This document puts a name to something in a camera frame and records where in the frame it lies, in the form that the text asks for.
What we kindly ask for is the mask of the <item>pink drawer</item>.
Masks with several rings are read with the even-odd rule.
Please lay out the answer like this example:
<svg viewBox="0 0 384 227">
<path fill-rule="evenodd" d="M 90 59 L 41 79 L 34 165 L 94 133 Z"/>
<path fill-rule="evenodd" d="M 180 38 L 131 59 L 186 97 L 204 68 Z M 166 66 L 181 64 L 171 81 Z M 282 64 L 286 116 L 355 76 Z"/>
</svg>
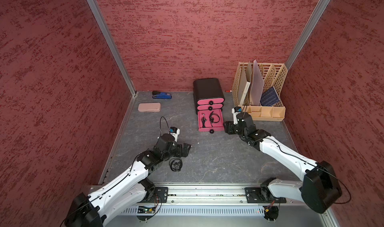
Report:
<svg viewBox="0 0 384 227">
<path fill-rule="evenodd" d="M 197 111 L 203 111 L 203 110 L 214 110 L 214 109 L 221 109 L 223 107 L 222 103 L 213 104 L 213 105 L 198 105 Z"/>
<path fill-rule="evenodd" d="M 199 132 L 209 132 L 211 134 L 224 131 L 224 119 L 221 109 L 198 111 Z"/>
<path fill-rule="evenodd" d="M 197 105 L 214 105 L 223 103 L 224 101 L 224 98 L 199 99 Z"/>
</svg>

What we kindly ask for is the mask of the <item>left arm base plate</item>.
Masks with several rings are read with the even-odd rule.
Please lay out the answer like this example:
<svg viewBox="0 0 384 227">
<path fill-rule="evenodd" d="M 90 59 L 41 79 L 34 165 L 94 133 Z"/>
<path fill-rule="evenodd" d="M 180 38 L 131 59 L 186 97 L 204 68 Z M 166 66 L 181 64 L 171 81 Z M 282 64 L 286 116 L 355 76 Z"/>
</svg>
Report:
<svg viewBox="0 0 384 227">
<path fill-rule="evenodd" d="M 168 199 L 168 192 L 168 187 L 154 187 L 147 192 L 142 202 L 153 204 L 166 203 Z"/>
</svg>

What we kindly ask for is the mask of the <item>black earphones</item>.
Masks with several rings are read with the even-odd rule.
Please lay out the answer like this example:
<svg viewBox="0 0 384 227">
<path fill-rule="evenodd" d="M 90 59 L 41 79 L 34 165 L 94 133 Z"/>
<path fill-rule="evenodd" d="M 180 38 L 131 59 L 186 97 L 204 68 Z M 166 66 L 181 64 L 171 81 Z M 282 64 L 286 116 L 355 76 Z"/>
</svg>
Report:
<svg viewBox="0 0 384 227">
<path fill-rule="evenodd" d="M 169 167 L 172 172 L 180 172 L 183 167 L 183 161 L 181 158 L 173 158 L 169 161 Z"/>
<path fill-rule="evenodd" d="M 218 124 L 218 123 L 220 123 L 221 118 L 220 118 L 220 116 L 219 116 L 217 113 L 215 113 L 214 111 L 212 111 L 212 112 L 210 113 L 210 115 L 209 115 L 209 121 L 210 121 L 211 126 L 213 127 L 214 124 Z"/>
<path fill-rule="evenodd" d="M 205 114 L 203 113 L 202 117 L 201 117 L 202 128 L 206 128 L 206 122 L 207 122 L 207 118 L 206 118 Z"/>
</svg>

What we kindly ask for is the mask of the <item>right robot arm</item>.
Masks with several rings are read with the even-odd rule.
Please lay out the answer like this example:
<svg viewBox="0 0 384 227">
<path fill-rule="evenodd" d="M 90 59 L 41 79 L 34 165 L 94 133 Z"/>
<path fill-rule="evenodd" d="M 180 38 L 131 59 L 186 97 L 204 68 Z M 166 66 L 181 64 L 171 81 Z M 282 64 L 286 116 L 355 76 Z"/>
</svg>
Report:
<svg viewBox="0 0 384 227">
<path fill-rule="evenodd" d="M 293 151 L 267 131 L 256 128 L 248 113 L 235 113 L 232 121 L 224 122 L 224 128 L 225 133 L 238 135 L 247 145 L 277 160 L 298 177 L 298 181 L 277 178 L 264 181 L 257 193 L 265 203 L 273 205 L 277 199 L 292 199 L 322 214 L 333 204 L 345 205 L 352 200 L 349 193 L 346 201 L 339 201 L 342 189 L 347 186 L 337 178 L 331 164 L 317 162 Z"/>
</svg>

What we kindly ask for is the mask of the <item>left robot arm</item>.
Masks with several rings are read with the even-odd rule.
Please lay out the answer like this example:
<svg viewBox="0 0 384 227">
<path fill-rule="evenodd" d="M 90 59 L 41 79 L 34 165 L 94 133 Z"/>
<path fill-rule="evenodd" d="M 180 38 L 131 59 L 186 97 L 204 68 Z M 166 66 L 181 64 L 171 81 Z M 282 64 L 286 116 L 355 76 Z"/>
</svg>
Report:
<svg viewBox="0 0 384 227">
<path fill-rule="evenodd" d="M 155 186 L 148 176 L 172 157 L 187 157 L 191 147 L 188 143 L 178 144 L 176 134 L 163 134 L 153 149 L 138 154 L 114 180 L 88 195 L 75 197 L 61 225 L 104 227 L 124 209 L 143 200 L 154 201 Z"/>
</svg>

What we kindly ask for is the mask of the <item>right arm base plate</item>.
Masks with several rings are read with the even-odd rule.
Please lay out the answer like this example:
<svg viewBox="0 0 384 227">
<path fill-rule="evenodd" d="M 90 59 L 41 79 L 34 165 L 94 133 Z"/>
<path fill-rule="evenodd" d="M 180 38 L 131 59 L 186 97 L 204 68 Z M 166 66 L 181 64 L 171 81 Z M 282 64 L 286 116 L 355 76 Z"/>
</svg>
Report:
<svg viewBox="0 0 384 227">
<path fill-rule="evenodd" d="M 245 196 L 248 204 L 286 204 L 285 198 L 277 198 L 272 195 L 268 188 L 245 188 Z"/>
</svg>

